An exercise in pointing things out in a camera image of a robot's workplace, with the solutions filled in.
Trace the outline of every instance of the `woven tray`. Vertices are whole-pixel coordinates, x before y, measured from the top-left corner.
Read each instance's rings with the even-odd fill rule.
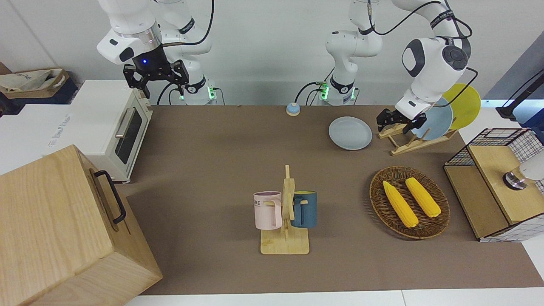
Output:
[[[408,187],[406,187],[404,181],[412,177],[416,178],[425,187],[440,206],[442,213],[436,218],[429,218],[425,215],[408,190]],[[388,181],[391,185],[395,186],[404,197],[419,219],[417,226],[411,229],[404,226],[385,195],[383,181]],[[426,239],[438,236],[449,224],[450,211],[448,199],[446,199],[440,187],[433,180],[412,168],[395,166],[378,171],[370,183],[370,202],[374,211],[386,226],[403,236],[413,239]]]

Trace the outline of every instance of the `mug handle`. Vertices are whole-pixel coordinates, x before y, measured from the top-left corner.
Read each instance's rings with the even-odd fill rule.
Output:
[[[304,213],[302,212],[303,211],[303,207],[305,204],[308,204],[308,200],[302,200],[302,199],[294,199],[294,204],[295,204],[295,213],[296,213],[296,206],[298,205],[299,206],[299,210],[300,210],[300,226],[304,226]]]
[[[282,216],[281,216],[281,201],[280,200],[276,200],[276,199],[271,199],[269,201],[265,201],[264,202],[266,205],[268,205],[268,203],[274,203],[274,211],[276,212],[276,217],[274,218],[274,223],[273,223],[273,226],[274,227],[277,227],[278,224],[279,226],[282,225],[283,221],[282,221]]]

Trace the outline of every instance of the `plate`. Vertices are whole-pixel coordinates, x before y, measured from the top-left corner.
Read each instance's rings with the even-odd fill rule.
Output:
[[[462,91],[465,86],[465,84],[457,83],[453,85],[450,90],[445,92],[442,97],[448,102],[451,102],[451,100],[455,98],[455,96]],[[453,101],[451,106],[455,120],[453,121],[450,129],[458,130],[471,124],[480,113],[480,94],[478,94],[474,87],[469,86],[461,95],[459,95],[459,97],[457,97],[457,99],[455,99],[455,101]]]
[[[344,150],[361,150],[372,140],[372,130],[363,120],[354,117],[340,117],[329,126],[329,136]]]
[[[440,215],[435,218],[429,218],[425,215],[406,186],[405,181],[409,178],[416,178],[425,187],[440,207],[442,211]],[[400,192],[416,214],[419,220],[418,225],[411,229],[404,226],[385,195],[383,181],[388,181]],[[387,227],[412,239],[427,239],[438,236],[444,232],[449,224],[448,199],[440,190],[440,187],[425,174],[409,167],[395,166],[378,171],[370,183],[370,202],[377,216]]]
[[[437,104],[446,105],[448,104],[448,101],[444,98],[440,98]],[[423,126],[412,130],[412,133],[423,140],[440,138],[444,136],[452,126],[453,110],[451,105],[448,105],[447,107],[431,107],[425,114],[427,115],[427,121],[425,121]],[[431,130],[425,135],[425,132],[429,128]]]

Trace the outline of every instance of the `wooden crate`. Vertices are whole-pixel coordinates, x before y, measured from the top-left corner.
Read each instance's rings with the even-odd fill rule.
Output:
[[[475,166],[444,166],[476,238],[490,237],[544,213],[544,197],[530,184],[515,191],[503,175],[520,165],[508,146],[468,146]]]
[[[97,171],[70,146],[0,176],[1,305],[124,305],[162,278]]]

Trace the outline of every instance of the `table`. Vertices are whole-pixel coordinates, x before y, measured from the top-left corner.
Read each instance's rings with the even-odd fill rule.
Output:
[[[543,286],[521,244],[476,241],[442,170],[460,137],[396,157],[386,140],[357,152],[329,140],[329,123],[343,115],[375,132],[382,108],[303,107],[292,118],[275,106],[156,107],[133,182],[119,187],[164,274],[145,294]],[[281,190],[284,164],[297,189],[318,192],[309,255],[258,251],[251,195]],[[452,219],[442,235],[405,241],[376,220],[370,180],[393,165],[443,189]]]

